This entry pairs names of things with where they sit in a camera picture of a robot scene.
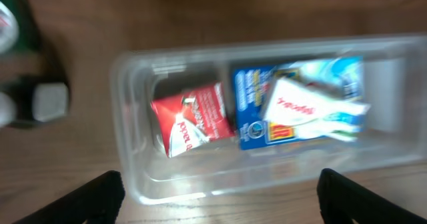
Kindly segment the blue Kool Fever box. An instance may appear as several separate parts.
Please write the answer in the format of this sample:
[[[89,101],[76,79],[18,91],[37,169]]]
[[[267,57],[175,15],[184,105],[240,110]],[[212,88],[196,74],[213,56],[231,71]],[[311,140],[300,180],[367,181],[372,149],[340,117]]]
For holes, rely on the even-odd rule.
[[[272,81],[282,77],[333,98],[363,103],[361,56],[308,59],[234,69],[232,86],[241,149],[257,149],[327,137],[300,139],[293,127],[270,123],[260,117]]]

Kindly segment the white Panadol box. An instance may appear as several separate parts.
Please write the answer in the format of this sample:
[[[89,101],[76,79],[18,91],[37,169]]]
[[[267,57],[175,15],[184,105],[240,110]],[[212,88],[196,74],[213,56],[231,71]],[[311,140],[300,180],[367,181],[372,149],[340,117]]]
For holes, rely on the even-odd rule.
[[[326,93],[282,77],[274,79],[260,117],[293,127],[300,139],[327,136],[345,142],[357,140],[370,105],[333,98]]]

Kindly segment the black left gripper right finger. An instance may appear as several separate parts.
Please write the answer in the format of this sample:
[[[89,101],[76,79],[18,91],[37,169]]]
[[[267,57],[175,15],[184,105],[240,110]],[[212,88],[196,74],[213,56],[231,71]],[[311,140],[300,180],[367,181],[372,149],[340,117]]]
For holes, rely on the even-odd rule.
[[[425,218],[395,205],[333,169],[321,171],[316,191],[325,224],[426,224]]]

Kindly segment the red Panadol box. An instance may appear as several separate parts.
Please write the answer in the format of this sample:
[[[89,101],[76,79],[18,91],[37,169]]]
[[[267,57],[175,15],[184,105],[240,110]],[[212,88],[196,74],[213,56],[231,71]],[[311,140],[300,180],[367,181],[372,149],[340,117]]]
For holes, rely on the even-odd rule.
[[[234,136],[221,83],[198,87],[151,102],[167,157]]]

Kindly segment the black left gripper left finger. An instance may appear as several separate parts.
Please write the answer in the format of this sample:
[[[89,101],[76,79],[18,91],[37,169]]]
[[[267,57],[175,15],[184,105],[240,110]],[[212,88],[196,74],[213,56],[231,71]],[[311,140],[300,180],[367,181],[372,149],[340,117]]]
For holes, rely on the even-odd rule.
[[[115,224],[124,198],[121,173],[107,171],[17,223]]]

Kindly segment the green Zam-Buk box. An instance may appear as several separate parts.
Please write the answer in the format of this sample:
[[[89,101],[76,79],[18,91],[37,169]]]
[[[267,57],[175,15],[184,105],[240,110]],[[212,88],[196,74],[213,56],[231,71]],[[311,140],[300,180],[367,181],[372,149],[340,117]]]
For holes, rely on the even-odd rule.
[[[28,0],[1,0],[1,56],[40,50],[41,35]]]

